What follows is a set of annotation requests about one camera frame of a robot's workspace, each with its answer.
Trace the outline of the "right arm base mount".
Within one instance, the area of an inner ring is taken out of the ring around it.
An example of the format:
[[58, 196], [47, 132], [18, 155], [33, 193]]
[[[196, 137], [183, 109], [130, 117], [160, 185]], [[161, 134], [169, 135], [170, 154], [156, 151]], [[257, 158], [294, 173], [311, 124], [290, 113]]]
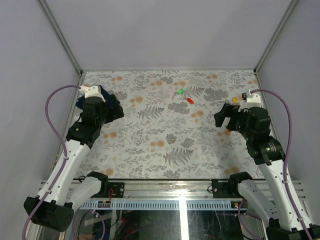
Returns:
[[211, 194], [214, 199], [228, 199], [233, 197], [230, 193], [228, 182], [217, 179], [211, 180], [211, 184], [207, 187], [207, 192]]

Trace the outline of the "yellow capped key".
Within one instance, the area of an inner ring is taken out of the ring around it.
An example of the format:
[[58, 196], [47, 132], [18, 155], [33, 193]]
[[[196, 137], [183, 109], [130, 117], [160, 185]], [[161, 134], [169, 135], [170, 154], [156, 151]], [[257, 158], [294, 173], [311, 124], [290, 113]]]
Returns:
[[231, 100], [225, 100], [226, 104], [236, 105], [238, 103], [238, 99], [236, 97], [232, 97]]

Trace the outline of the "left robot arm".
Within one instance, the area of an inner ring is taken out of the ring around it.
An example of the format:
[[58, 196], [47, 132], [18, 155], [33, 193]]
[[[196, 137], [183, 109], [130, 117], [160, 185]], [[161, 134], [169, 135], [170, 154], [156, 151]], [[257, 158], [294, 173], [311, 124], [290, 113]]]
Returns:
[[80, 185], [69, 190], [83, 159], [91, 151], [104, 124], [124, 117], [124, 110], [114, 94], [102, 97], [80, 97], [76, 106], [82, 110], [81, 120], [68, 130], [65, 148], [45, 185], [35, 197], [28, 196], [23, 207], [32, 223], [64, 232], [75, 211], [91, 197], [107, 197], [108, 176], [91, 171]]

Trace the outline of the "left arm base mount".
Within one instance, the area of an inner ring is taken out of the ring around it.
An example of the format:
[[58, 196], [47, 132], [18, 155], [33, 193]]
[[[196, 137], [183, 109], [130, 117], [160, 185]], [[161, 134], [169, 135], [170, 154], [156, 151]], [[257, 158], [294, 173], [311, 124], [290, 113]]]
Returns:
[[108, 182], [101, 186], [99, 198], [123, 198], [125, 193], [124, 182]]

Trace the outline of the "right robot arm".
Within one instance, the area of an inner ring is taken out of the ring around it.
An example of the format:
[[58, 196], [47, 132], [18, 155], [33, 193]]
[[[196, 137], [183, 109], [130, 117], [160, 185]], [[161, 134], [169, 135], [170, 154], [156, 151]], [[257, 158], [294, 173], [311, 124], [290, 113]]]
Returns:
[[260, 106], [240, 109], [225, 103], [214, 114], [215, 125], [221, 127], [229, 118], [228, 131], [239, 132], [246, 148], [267, 182], [273, 200], [269, 200], [246, 171], [230, 175], [227, 192], [241, 197], [262, 220], [269, 240], [318, 240], [320, 227], [304, 211], [290, 174], [284, 170], [285, 153], [278, 140], [270, 135], [271, 119]]

